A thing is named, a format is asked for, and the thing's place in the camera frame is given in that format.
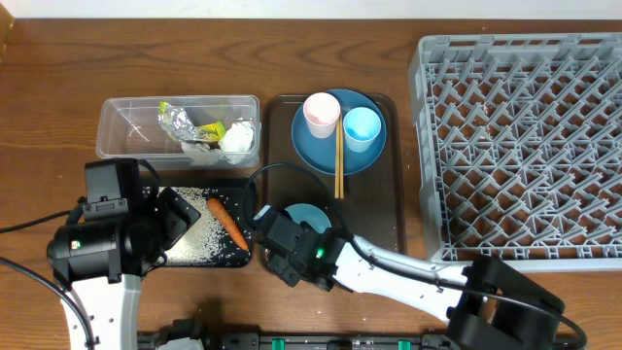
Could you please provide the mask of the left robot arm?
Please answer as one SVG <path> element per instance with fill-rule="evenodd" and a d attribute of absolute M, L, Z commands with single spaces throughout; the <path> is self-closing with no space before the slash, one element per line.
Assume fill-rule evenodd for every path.
<path fill-rule="evenodd" d="M 73 349 L 135 349 L 142 280 L 200 213 L 171 188 L 92 198 L 48 245 Z"/>

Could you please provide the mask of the light blue rice bowl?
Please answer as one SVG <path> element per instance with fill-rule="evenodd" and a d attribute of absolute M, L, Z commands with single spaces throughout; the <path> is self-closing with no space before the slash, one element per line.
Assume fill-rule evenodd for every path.
<path fill-rule="evenodd" d="M 293 204 L 288 206 L 285 211 L 295 223 L 307 223 L 318 233 L 324 233 L 327 228 L 331 228 L 328 216 L 314 205 L 307 203 Z"/>

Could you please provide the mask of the foil snack wrapper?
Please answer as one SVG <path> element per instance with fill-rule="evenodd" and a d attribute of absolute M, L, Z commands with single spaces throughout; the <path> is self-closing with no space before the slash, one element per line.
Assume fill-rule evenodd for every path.
<path fill-rule="evenodd" d="M 161 101 L 158 106 L 159 126 L 173 139 L 188 143 L 213 143 L 226 134 L 222 122 L 196 126 L 183 107 Z"/>

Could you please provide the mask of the orange carrot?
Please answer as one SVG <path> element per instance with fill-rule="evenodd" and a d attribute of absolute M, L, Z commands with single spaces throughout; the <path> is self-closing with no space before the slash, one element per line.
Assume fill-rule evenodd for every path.
<path fill-rule="evenodd" d="M 209 198 L 206 201 L 206 205 L 212 216 L 223 226 L 237 247 L 241 250 L 249 251 L 249 245 L 246 238 L 238 228 L 233 218 L 226 211 L 225 207 L 216 198 Z"/>

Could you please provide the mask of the white tissue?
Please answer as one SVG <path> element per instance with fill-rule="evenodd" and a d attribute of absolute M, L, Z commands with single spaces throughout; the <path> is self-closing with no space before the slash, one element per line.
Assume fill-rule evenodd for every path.
<path fill-rule="evenodd" d="M 250 151 L 254 142 L 254 128 L 250 122 L 235 122 L 218 142 L 231 164 L 239 163 Z"/>
<path fill-rule="evenodd" d="M 214 165 L 224 157 L 221 149 L 211 149 L 206 143 L 182 142 L 181 147 L 192 166 Z"/>

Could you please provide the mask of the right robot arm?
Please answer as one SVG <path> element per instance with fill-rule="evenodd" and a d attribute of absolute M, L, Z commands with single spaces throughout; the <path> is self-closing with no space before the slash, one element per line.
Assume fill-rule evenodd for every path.
<path fill-rule="evenodd" d="M 564 303 L 504 262 L 434 265 L 380 249 L 343 230 L 287 222 L 259 230 L 271 269 L 286 284 L 390 298 L 447 325 L 463 349 L 552 349 Z"/>

